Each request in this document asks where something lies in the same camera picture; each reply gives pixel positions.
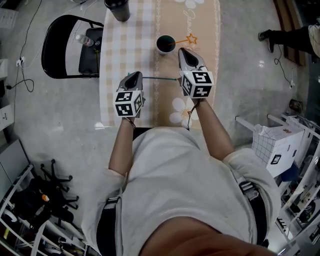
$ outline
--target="orange star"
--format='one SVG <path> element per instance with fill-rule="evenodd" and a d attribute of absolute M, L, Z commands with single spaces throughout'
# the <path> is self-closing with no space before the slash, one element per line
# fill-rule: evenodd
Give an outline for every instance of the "orange star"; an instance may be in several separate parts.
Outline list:
<path fill-rule="evenodd" d="M 198 37 L 195 37 L 195 36 L 193 36 L 193 35 L 190 33 L 189 36 L 186 36 L 186 39 L 188 39 L 188 41 L 189 41 L 190 44 L 193 43 L 193 44 L 196 45 L 196 44 L 197 44 L 197 39 L 198 39 Z"/>

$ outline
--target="shoe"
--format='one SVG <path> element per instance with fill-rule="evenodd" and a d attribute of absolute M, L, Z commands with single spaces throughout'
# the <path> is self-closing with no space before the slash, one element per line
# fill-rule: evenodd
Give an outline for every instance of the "shoe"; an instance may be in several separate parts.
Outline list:
<path fill-rule="evenodd" d="M 273 54 L 275 50 L 275 44 L 270 39 L 268 39 L 268 49 L 269 49 L 269 52 Z"/>
<path fill-rule="evenodd" d="M 268 36 L 268 32 L 267 31 L 264 31 L 264 32 L 261 32 L 261 33 L 258 34 L 258 40 L 260 42 L 262 42 L 262 41 L 264 41 L 264 40 L 266 40 L 268 38 L 269 38 L 269 36 Z"/>

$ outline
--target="beige tablecloth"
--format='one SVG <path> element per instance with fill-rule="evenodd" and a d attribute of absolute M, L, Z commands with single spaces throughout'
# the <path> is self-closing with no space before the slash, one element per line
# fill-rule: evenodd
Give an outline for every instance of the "beige tablecloth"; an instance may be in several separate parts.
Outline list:
<path fill-rule="evenodd" d="M 178 49 L 189 48 L 204 58 L 214 76 L 214 87 L 207 99 L 214 104 L 220 43 L 220 3 L 218 0 L 129 0 L 130 19 L 117 21 L 108 10 L 104 21 L 100 61 L 100 113 L 104 126 L 119 126 L 114 112 L 113 92 L 128 74 L 144 77 L 179 78 Z M 171 35 L 176 41 L 192 33 L 197 44 L 179 43 L 173 53 L 159 55 L 156 40 Z M 183 96 L 177 81 L 143 79 L 146 99 L 137 127 L 186 126 L 193 107 Z M 196 111 L 190 126 L 200 128 Z"/>

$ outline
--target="gray floor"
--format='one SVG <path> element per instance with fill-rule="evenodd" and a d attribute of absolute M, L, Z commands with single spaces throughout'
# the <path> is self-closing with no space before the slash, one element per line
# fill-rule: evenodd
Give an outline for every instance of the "gray floor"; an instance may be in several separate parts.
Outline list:
<path fill-rule="evenodd" d="M 6 83 L 10 85 L 15 84 L 15 62 L 39 1 L 21 5 L 14 29 L 1 30 L 1 53 L 2 58 L 9 59 Z M 25 65 L 30 65 L 42 47 L 48 26 L 55 18 L 67 13 L 82 16 L 92 2 L 83 4 L 81 10 L 79 6 L 71 9 L 75 4 L 69 0 L 43 0 L 22 53 L 26 57 Z M 221 47 L 214 110 L 233 141 L 241 144 L 250 140 L 251 133 L 235 123 L 235 116 L 242 116 L 253 124 L 268 125 L 267 114 L 278 116 L 283 112 L 297 88 L 290 89 L 281 68 L 274 64 L 274 58 L 280 55 L 279 49 L 276 47 L 271 54 L 267 45 L 257 40 L 258 32 L 280 29 L 273 1 L 220 0 L 220 7 Z M 103 0 L 98 0 L 86 11 L 85 17 L 103 23 L 105 13 Z M 68 49 L 71 53 L 67 66 L 76 71 L 80 44 L 74 42 Z M 284 58 L 281 62 L 289 79 L 293 71 L 295 83 L 300 88 L 308 86 L 306 68 L 299 68 L 297 72 L 292 62 Z M 79 209 L 74 212 L 75 223 L 79 225 L 83 213 L 81 199 L 91 189 L 87 180 L 108 166 L 117 129 L 95 129 L 100 121 L 97 79 L 52 79 L 42 69 L 41 52 L 24 74 L 34 80 L 34 92 L 29 93 L 23 84 L 17 87 L 13 136 L 21 140 L 36 167 L 54 158 L 60 174 L 73 175 L 70 188 L 80 196 Z M 7 99 L 12 104 L 14 93 L 14 90 L 7 91 Z"/>

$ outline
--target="black cup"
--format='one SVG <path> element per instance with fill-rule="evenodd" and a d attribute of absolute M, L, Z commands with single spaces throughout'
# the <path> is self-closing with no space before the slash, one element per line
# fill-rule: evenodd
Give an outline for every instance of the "black cup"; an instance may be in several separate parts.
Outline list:
<path fill-rule="evenodd" d="M 160 54 L 171 53 L 176 48 L 176 41 L 171 35 L 162 35 L 156 41 L 156 47 Z"/>
<path fill-rule="evenodd" d="M 129 0 L 104 0 L 105 6 L 119 22 L 126 22 L 130 18 L 128 2 Z"/>

